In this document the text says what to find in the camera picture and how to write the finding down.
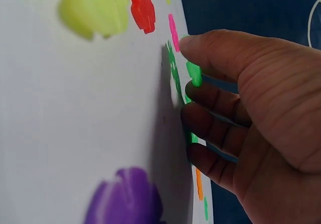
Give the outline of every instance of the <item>hand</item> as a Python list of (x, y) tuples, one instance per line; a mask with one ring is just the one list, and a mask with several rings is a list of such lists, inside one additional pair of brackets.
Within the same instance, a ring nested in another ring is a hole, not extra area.
[(238, 158), (194, 144), (191, 162), (233, 192), (255, 224), (321, 223), (321, 52), (226, 30), (185, 37), (180, 48), (206, 75), (239, 89), (187, 85), (194, 103), (182, 110), (184, 125)]

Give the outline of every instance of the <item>purple paint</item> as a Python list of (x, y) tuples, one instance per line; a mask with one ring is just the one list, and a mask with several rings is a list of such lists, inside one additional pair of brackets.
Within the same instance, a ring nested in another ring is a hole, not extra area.
[(158, 190), (139, 168), (121, 169), (92, 197), (84, 224), (166, 224)]

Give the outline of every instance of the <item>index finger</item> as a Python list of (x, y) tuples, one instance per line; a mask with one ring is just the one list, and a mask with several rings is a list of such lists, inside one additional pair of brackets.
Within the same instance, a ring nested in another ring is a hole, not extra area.
[(238, 80), (239, 75), (262, 56), (280, 49), (281, 39), (251, 35), (244, 32), (214, 30), (181, 39), (181, 53), (204, 69), (215, 68)]

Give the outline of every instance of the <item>white line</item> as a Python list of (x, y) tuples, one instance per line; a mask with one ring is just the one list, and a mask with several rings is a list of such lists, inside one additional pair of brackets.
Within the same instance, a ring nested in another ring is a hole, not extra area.
[(309, 21), (308, 21), (308, 24), (307, 24), (307, 41), (309, 43), (309, 47), (312, 47), (311, 36), (310, 36), (312, 16), (314, 14), (314, 11), (316, 9), (317, 4), (319, 4), (319, 3), (321, 3), (321, 0), (316, 0), (316, 2), (314, 3), (314, 5), (313, 5), (313, 7), (311, 9), (310, 16), (309, 16)]

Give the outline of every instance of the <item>orange paint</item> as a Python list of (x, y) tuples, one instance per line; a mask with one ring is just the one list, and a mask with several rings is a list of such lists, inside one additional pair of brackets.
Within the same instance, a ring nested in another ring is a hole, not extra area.
[(201, 172), (198, 169), (196, 169), (196, 184), (199, 199), (204, 200)]

